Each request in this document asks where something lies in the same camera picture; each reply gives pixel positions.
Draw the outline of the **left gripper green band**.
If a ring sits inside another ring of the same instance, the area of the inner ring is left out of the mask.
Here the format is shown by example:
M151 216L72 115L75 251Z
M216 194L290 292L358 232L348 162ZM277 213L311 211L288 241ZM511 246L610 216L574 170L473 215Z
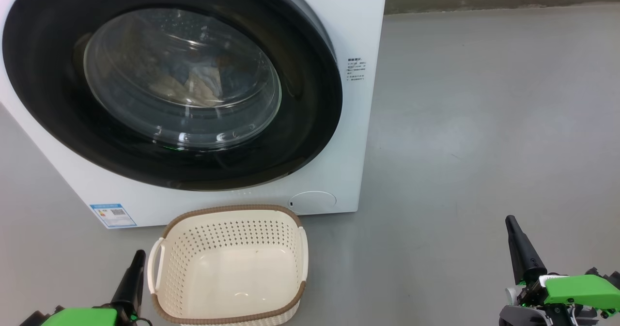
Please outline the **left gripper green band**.
M22 326L150 326L140 317L146 252L138 249L110 302L94 308L63 308L55 313L33 312Z

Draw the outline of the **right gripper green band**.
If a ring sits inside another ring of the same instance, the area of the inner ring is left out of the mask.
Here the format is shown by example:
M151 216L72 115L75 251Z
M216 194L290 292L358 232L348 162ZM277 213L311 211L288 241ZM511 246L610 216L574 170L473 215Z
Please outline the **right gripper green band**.
M505 218L514 286L500 311L500 326L595 326L619 314L619 273L547 274L547 268L516 217Z

